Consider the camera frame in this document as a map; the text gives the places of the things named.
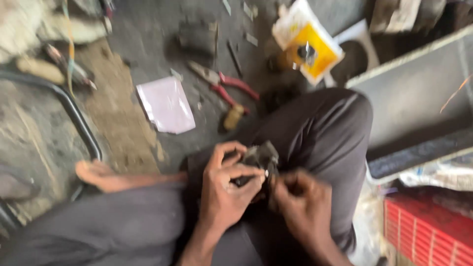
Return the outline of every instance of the hand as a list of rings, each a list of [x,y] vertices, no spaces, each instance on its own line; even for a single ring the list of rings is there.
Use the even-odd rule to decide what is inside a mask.
[[[237,154],[225,161],[226,153]],[[236,164],[246,151],[238,142],[217,144],[203,174],[200,222],[223,234],[241,219],[265,180],[264,170]],[[230,180],[241,176],[255,176],[238,188]]]
[[[332,188],[305,171],[273,178],[273,196],[291,234],[310,252],[318,252],[330,236]]]

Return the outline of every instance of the black hose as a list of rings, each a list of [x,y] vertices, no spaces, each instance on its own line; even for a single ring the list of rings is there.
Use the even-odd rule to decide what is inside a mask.
[[[7,79],[10,81],[25,83],[54,92],[58,99],[61,101],[62,106],[68,113],[70,119],[74,123],[77,131],[82,137],[82,140],[85,142],[91,159],[102,160],[102,151],[98,146],[97,140],[92,134],[92,131],[87,125],[76,103],[67,91],[42,78],[18,72],[0,70],[0,79]],[[70,199],[72,201],[78,199],[84,191],[85,186],[86,184],[81,182],[79,186],[74,190],[74,193],[72,193]],[[0,223],[7,227],[6,229],[9,231],[9,233],[11,233],[10,230],[18,229],[21,227],[21,223],[18,221],[16,216],[13,215],[11,210],[8,208],[8,206],[2,199],[0,199]]]

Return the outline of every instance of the red plier handle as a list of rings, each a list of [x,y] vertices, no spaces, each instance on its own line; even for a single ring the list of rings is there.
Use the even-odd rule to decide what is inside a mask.
[[[259,101],[260,95],[256,91],[252,90],[250,88],[250,86],[248,84],[244,83],[242,80],[227,77],[222,72],[219,72],[219,76],[220,76],[220,83],[221,84],[239,88],[242,91],[248,93],[251,96],[251,98]]]
[[[219,72],[219,76],[220,76],[220,84],[218,85],[212,85],[211,88],[212,90],[218,92],[220,94],[220,96],[222,96],[222,98],[228,102],[232,107],[236,104],[238,104],[228,93],[227,91],[225,90],[225,88],[222,86],[223,85],[229,85],[229,86],[232,86],[232,87],[236,87],[236,88],[239,88],[241,89],[242,91],[246,92],[247,94],[249,94],[251,96],[251,98],[255,99],[255,100],[259,100],[260,99],[260,95],[252,90],[250,88],[250,86],[246,83],[244,83],[243,81],[239,80],[239,79],[235,79],[235,78],[231,78],[231,77],[227,77],[225,76],[222,72]],[[243,106],[243,109],[244,109],[244,113],[245,115],[249,114],[250,113],[250,109],[246,106]]]
[[[228,93],[227,91],[225,90],[225,88],[218,84],[218,85],[212,85],[210,87],[212,90],[218,92],[220,94],[220,96],[222,96],[222,98],[228,102],[228,104],[230,104],[230,106],[234,106],[234,105],[237,105],[237,101],[235,101]],[[246,106],[243,106],[243,110],[244,110],[244,113],[245,115],[249,114],[250,113],[250,109]]]

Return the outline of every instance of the pink paper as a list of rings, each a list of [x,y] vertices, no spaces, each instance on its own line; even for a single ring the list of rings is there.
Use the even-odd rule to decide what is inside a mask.
[[[159,132],[180,134],[195,128],[181,82],[175,77],[136,86],[148,119]]]

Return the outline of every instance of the yellow packaging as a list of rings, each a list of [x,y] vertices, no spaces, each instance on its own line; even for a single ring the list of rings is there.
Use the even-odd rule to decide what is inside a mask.
[[[273,25],[272,34],[282,50],[307,42],[315,49],[312,66],[304,64],[300,68],[313,85],[319,83],[324,74],[344,57],[343,50],[322,27],[307,0],[296,0],[287,14]]]

